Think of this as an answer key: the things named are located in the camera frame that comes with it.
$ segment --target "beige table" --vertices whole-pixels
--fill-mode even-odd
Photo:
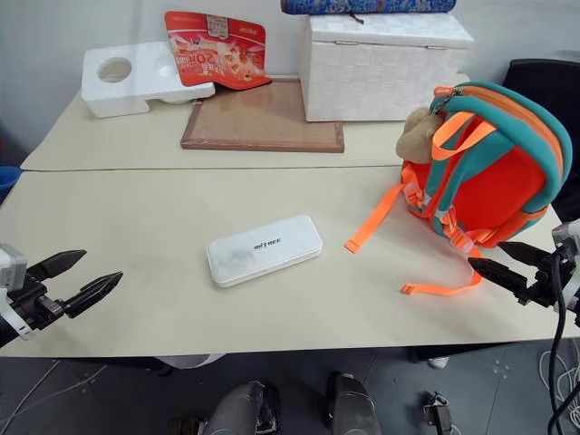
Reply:
[[[0,208],[0,240],[31,263],[88,250],[49,283],[51,296],[70,296],[117,270],[125,275],[82,316],[0,353],[231,353],[551,337],[555,313],[521,306],[489,283],[454,297],[401,294],[408,281],[460,285],[470,275],[402,199],[359,254],[343,248],[398,177],[398,168],[25,173]],[[324,240],[319,257],[228,289],[213,285],[205,258],[211,240],[300,213]],[[550,210],[518,239],[550,249],[557,223]],[[498,250],[484,255],[514,265]],[[578,335],[568,324],[566,333]]]
[[[458,74],[456,82],[468,77]],[[23,169],[318,168],[401,165],[402,122],[346,122],[344,154],[183,150],[191,103],[153,101],[139,115],[96,119],[77,94]]]

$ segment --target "white plastic case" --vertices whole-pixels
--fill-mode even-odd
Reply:
[[[314,222],[300,215],[216,240],[207,253],[214,281],[229,287],[314,258],[322,250]]]

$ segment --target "black chair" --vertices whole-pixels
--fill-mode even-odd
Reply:
[[[552,205],[563,222],[580,218],[580,63],[514,60],[503,85],[544,106],[568,130],[574,149],[572,169]]]

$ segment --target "stuffed animal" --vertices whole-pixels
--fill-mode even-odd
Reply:
[[[407,117],[403,133],[397,140],[397,155],[413,163],[430,163],[433,135],[442,124],[443,118],[431,115],[427,107],[414,111]]]

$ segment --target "storage box lid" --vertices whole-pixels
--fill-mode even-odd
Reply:
[[[357,14],[309,17],[313,41],[469,48],[473,38],[451,14]]]

